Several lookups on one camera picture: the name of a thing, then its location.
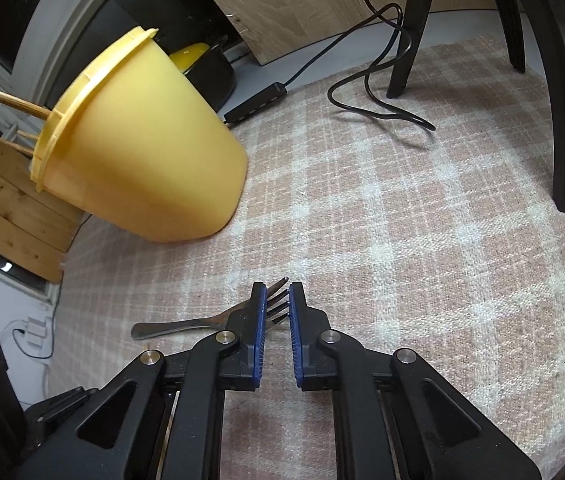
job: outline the fork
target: fork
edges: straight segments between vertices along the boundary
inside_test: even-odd
[[[269,330],[272,326],[284,321],[289,313],[285,312],[281,316],[274,317],[280,314],[284,309],[289,306],[289,301],[284,301],[278,304],[289,295],[289,290],[285,289],[280,294],[272,297],[273,294],[278,292],[287,282],[288,278],[283,278],[267,288],[267,314],[265,329]],[[151,339],[152,337],[159,337],[162,335],[180,332],[181,330],[190,330],[192,328],[214,328],[215,330],[224,330],[229,320],[229,314],[236,310],[244,308],[249,303],[249,300],[241,301],[234,306],[227,308],[216,316],[200,317],[197,319],[183,319],[181,321],[170,321],[165,323],[136,323],[131,328],[131,337],[136,341],[142,339]]]

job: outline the wooden handle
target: wooden handle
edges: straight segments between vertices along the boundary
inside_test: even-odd
[[[0,138],[0,142],[6,144],[10,148],[15,149],[16,152],[24,153],[25,155],[29,155],[29,156],[34,156],[34,150],[21,146],[20,144],[16,144],[15,142],[9,142],[8,140],[1,138]]]
[[[21,137],[24,137],[25,139],[38,140],[37,135],[29,134],[29,133],[24,132],[22,130],[16,130],[16,135],[20,135]]]
[[[16,110],[27,112],[29,115],[38,117],[39,119],[43,119],[45,121],[49,117],[49,114],[51,114],[51,110],[49,110],[48,108],[35,105],[34,103],[30,103],[29,101],[25,101],[24,99],[1,91],[0,103],[2,103],[3,105],[11,106]]]

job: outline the plaid fabric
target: plaid fabric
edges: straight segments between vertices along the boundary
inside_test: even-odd
[[[135,322],[212,315],[289,276],[367,348],[420,352],[549,478],[565,462],[565,214],[545,83],[489,38],[423,49],[395,102],[436,124],[429,137],[331,106],[341,77],[234,129],[250,168],[217,235],[160,245],[87,222],[66,261],[51,392],[114,377],[143,349]],[[340,95],[367,105],[361,82]],[[223,478],[335,477],[329,395],[296,388],[287,324],[267,335],[261,388],[227,394],[224,427]]]

